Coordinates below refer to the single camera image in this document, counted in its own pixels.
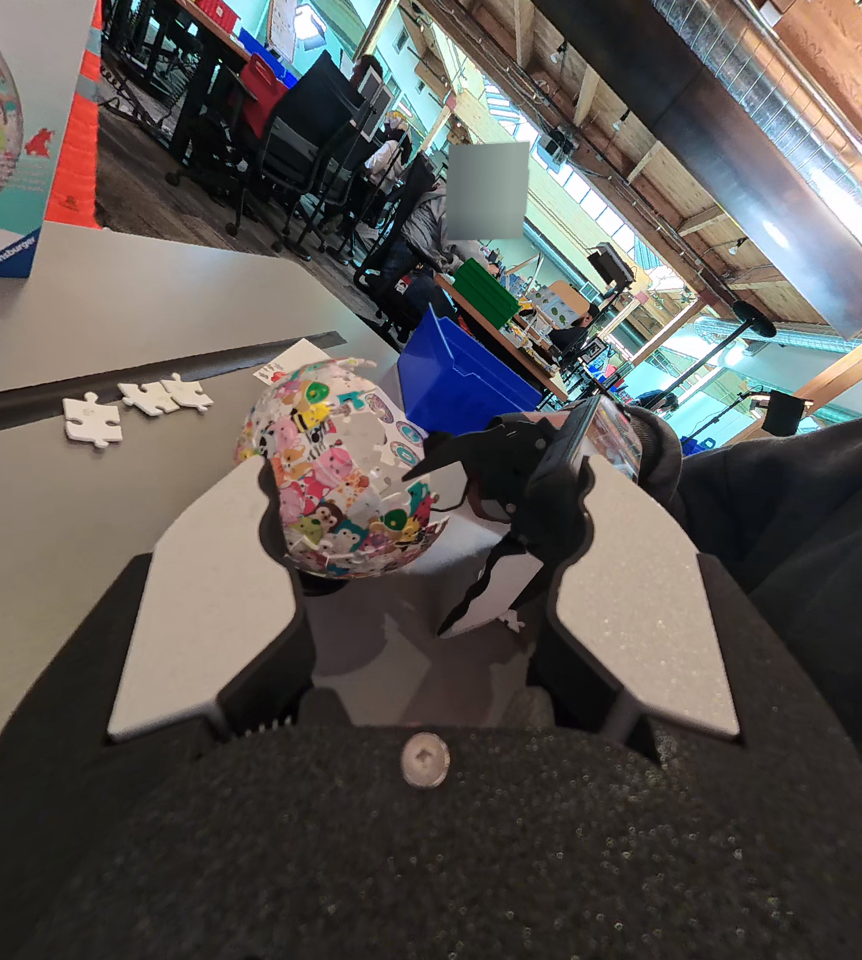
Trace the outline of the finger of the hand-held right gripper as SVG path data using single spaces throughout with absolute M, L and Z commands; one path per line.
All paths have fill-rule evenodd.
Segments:
M 540 571 L 540 560 L 520 543 L 498 543 L 478 579 L 441 622 L 437 635 L 451 639 L 496 620 L 511 609 Z

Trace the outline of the black ball stand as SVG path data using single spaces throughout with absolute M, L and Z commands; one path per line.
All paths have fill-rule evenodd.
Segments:
M 378 577 L 387 576 L 393 571 L 393 567 L 384 567 L 366 571 L 352 570 L 341 575 L 332 575 L 331 572 L 325 571 L 326 575 L 324 575 L 321 571 L 301 569 L 297 571 L 297 575 L 304 595 L 319 597 L 335 594 L 353 582 L 373 581 Z

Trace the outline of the white puzzle piece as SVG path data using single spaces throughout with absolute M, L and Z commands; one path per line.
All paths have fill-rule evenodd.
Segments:
M 179 409 L 178 404 L 159 381 L 143 385 L 119 382 L 117 388 L 125 406 L 138 410 L 145 416 L 157 418 Z
M 123 439 L 120 409 L 115 403 L 101 403 L 93 392 L 83 398 L 65 397 L 61 401 L 64 432 L 68 441 L 87 443 L 105 450 Z
M 170 402 L 177 407 L 204 414 L 213 406 L 214 401 L 204 392 L 198 381 L 184 380 L 179 373 L 173 373 L 168 378 L 162 378 L 160 385 L 168 395 Z

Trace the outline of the green box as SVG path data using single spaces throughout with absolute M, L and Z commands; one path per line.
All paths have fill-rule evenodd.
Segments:
M 454 273 L 453 287 L 496 330 L 502 330 L 519 312 L 519 299 L 477 259 L 462 263 Z

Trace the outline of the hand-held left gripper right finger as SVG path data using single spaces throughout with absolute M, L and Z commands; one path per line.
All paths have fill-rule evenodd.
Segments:
M 548 495 L 546 626 L 530 676 L 563 725 L 629 740 L 644 719 L 721 740 L 740 723 L 699 553 L 603 455 L 535 483 Z

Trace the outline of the teal puzzle box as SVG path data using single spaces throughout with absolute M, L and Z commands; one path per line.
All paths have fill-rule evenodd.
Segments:
M 0 1 L 0 279 L 25 279 L 76 104 L 93 106 L 101 3 Z

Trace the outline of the black office chair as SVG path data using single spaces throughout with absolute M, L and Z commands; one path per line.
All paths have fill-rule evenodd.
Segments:
M 293 87 L 284 86 L 269 65 L 253 55 L 239 72 L 221 67 L 204 109 L 189 126 L 190 157 L 164 180 L 177 187 L 189 180 L 208 194 L 230 201 L 236 236 L 246 211 L 272 229 L 269 204 L 285 212 L 272 245 L 309 262 L 309 233 L 325 248 L 315 216 L 329 201 L 346 198 L 342 171 L 364 144 L 366 115 L 374 114 L 384 69 L 374 54 L 361 55 L 349 76 L 322 53 Z

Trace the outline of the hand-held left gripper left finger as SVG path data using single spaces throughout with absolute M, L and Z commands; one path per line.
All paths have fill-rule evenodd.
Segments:
M 311 686 L 316 651 L 301 584 L 282 561 L 251 457 L 197 498 L 150 559 L 107 733 L 130 740 L 190 719 L 221 736 L 283 724 Z

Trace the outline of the colourful puzzle ball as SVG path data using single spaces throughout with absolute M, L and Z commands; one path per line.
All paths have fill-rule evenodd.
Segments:
M 448 519 L 425 479 L 424 434 L 365 375 L 365 361 L 277 360 L 245 419 L 233 464 L 266 460 L 296 566 L 318 579 L 376 577 L 415 562 Z

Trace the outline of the blue plastic bin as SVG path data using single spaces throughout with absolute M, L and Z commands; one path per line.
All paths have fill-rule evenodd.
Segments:
M 496 417 L 529 413 L 542 395 L 463 331 L 429 309 L 401 352 L 405 412 L 426 433 L 483 431 Z

